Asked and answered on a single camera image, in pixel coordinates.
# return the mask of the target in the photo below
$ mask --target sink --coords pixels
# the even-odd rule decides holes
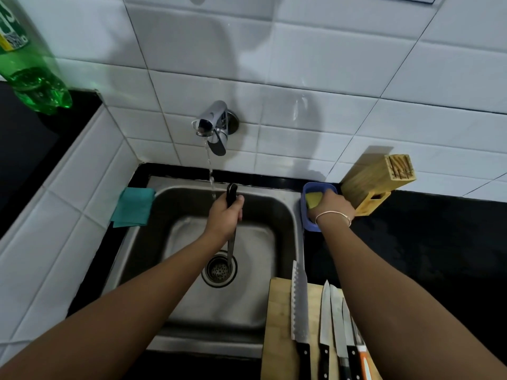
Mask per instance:
[[[208,181],[152,176],[156,192],[147,226],[127,232],[103,294],[155,266],[202,234],[213,203]],[[226,184],[215,184],[217,196]],[[260,358],[272,277],[290,279],[303,263],[300,193],[239,186],[244,195],[233,271],[224,274],[227,243],[192,284],[149,350]]]

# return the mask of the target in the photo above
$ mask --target person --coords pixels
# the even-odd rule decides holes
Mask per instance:
[[[227,208],[220,196],[202,236],[44,333],[0,368],[0,380],[120,378],[232,236],[243,203],[238,196]],[[351,231],[354,213],[331,190],[308,212],[318,217],[350,312],[382,377],[507,378],[507,367],[465,326]]]

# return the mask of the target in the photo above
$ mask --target purple container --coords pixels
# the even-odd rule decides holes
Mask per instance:
[[[325,182],[308,182],[303,186],[303,192],[301,193],[301,222],[303,223],[303,227],[306,230],[309,230],[311,232],[320,232],[320,228],[317,224],[314,224],[311,222],[311,220],[308,218],[306,207],[306,194],[311,192],[322,192],[324,193],[328,189],[332,189],[334,193],[338,193],[335,186],[332,184],[328,184]]]

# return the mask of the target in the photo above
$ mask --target wooden cutting board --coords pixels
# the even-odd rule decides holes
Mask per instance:
[[[318,336],[322,286],[308,284],[308,319],[312,380],[317,380]],[[382,380],[371,357],[368,364],[372,380]],[[290,338],[290,280],[275,277],[269,286],[268,315],[262,350],[261,380],[297,380],[299,356]],[[338,358],[334,346],[329,353],[329,380],[338,379]]]

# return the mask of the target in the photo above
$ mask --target hand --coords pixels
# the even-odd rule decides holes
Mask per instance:
[[[231,238],[238,221],[243,218],[243,203],[245,198],[238,195],[236,201],[227,208],[226,194],[221,195],[209,210],[208,222],[206,223],[205,235],[220,237],[227,241]]]
[[[310,220],[315,222],[315,217],[326,211],[341,212],[347,215],[350,221],[352,221],[355,217],[355,209],[352,204],[350,204],[343,196],[334,193],[331,189],[327,189],[326,192],[324,192],[322,200],[320,200],[320,203],[315,208],[308,210],[308,217]],[[345,217],[336,213],[320,216],[318,220],[320,221],[325,216],[339,216],[348,224],[348,220]]]

